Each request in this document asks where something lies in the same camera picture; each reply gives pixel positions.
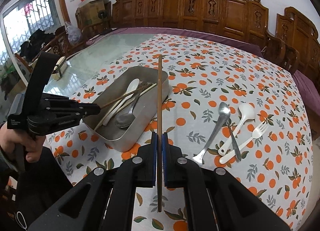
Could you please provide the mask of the left hand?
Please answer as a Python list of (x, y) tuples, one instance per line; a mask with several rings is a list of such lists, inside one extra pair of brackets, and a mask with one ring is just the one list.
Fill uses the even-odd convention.
[(16, 159), (16, 145), (20, 144), (27, 151), (25, 156), (27, 162), (37, 162), (41, 157), (45, 140), (46, 136), (37, 136), (35, 139), (32, 139), (24, 131), (8, 129), (7, 123), (1, 126), (1, 149), (11, 161)]

